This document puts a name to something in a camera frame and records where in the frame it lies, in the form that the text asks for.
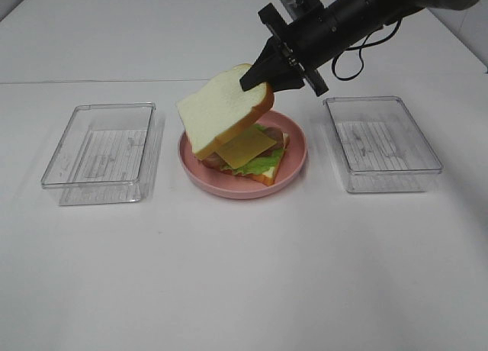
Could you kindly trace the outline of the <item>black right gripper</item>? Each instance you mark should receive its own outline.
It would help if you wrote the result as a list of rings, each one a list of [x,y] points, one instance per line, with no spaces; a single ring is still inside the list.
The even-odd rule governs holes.
[[[248,91],[267,82],[273,92],[301,89],[308,84],[317,96],[329,91],[317,71],[320,58],[315,28],[322,25],[318,18],[304,15],[286,23],[278,10],[269,3],[258,12],[261,22],[271,32],[263,50],[239,83]]]

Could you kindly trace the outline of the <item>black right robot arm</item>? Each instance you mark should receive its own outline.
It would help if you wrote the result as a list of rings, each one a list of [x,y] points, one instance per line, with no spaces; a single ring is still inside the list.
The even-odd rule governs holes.
[[[273,4],[258,13],[271,37],[258,59],[240,79],[248,91],[262,82],[273,92],[309,84],[316,95],[328,88],[318,68],[384,25],[424,8],[464,10],[479,0],[280,0],[292,18],[286,23]]]

